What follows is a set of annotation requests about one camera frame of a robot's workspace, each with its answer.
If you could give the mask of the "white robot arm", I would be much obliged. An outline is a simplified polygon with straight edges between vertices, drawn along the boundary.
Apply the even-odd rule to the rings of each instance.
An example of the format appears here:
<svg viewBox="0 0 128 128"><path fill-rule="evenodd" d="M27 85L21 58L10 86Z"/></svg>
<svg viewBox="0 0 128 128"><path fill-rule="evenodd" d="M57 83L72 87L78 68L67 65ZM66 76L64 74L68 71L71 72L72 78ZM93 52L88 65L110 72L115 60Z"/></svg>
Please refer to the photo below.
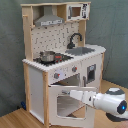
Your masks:
<svg viewBox="0 0 128 128"><path fill-rule="evenodd" d="M109 88L105 93L71 90L70 96L84 104L102 110L113 122L128 121L128 104L125 92L120 88Z"/></svg>

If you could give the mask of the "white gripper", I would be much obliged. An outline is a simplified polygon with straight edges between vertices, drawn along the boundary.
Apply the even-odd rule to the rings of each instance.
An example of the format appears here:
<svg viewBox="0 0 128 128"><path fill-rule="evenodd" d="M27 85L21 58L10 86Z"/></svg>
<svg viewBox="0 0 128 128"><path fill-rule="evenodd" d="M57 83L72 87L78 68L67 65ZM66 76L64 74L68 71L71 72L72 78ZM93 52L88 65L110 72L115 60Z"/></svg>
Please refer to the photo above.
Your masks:
<svg viewBox="0 0 128 128"><path fill-rule="evenodd" d="M82 103L93 107L94 104L94 97L96 93L93 91L77 91L71 90L70 96L76 100L81 101Z"/></svg>

